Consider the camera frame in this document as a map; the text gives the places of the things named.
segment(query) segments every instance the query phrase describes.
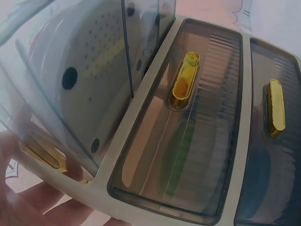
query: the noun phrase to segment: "gold handle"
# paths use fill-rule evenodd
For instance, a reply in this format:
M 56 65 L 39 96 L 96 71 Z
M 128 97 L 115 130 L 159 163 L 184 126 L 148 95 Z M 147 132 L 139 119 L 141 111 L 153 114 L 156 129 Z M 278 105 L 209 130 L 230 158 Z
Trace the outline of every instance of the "gold handle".
M 267 90 L 267 130 L 277 137 L 285 130 L 285 108 L 281 83 L 272 79 Z
M 195 52 L 186 53 L 170 96 L 170 103 L 173 107 L 184 108 L 187 105 L 192 94 L 199 61 L 199 54 Z

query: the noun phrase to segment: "clear plastic cover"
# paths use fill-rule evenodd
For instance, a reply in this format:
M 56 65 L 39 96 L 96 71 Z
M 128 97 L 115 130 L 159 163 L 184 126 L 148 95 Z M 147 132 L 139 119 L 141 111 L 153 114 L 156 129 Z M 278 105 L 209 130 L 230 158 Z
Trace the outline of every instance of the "clear plastic cover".
M 236 225 L 301 224 L 301 74 L 296 59 L 270 45 L 251 40 L 253 106 L 248 161 Z M 267 131 L 266 86 L 277 79 L 283 89 L 285 130 Z
M 0 77 L 7 84 L 1 87 L 0 119 L 33 157 L 54 167 L 58 156 L 63 165 L 72 160 L 96 174 L 133 96 L 131 59 L 141 59 L 143 71 L 152 59 L 144 50 L 158 49 L 158 0 L 135 5 L 135 10 L 119 0 L 9 5 L 0 23 Z
M 192 52 L 199 70 L 190 99 L 175 108 L 172 87 Z M 240 59 L 240 35 L 183 23 L 116 164 L 113 197 L 189 222 L 219 220 L 239 124 Z

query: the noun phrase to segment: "ventilation hole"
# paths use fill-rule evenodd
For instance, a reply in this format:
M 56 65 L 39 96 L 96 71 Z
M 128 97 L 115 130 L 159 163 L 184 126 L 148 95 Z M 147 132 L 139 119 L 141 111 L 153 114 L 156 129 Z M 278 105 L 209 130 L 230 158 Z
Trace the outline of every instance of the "ventilation hole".
M 146 66 L 145 69 L 144 69 L 144 73 L 143 75 L 145 75 L 147 73 L 147 70 L 149 69 L 149 66 Z
M 136 70 L 139 71 L 141 69 L 141 65 L 142 65 L 142 60 L 139 59 L 137 62 L 137 66 L 136 66 Z
M 74 87 L 77 81 L 77 70 L 74 67 L 69 67 L 64 72 L 62 78 L 62 86 L 65 90 L 70 90 Z
M 95 138 L 92 145 L 91 145 L 91 152 L 95 153 L 97 152 L 98 148 L 99 148 L 99 139 Z
M 131 2 L 127 7 L 127 15 L 132 16 L 135 13 L 135 4 Z

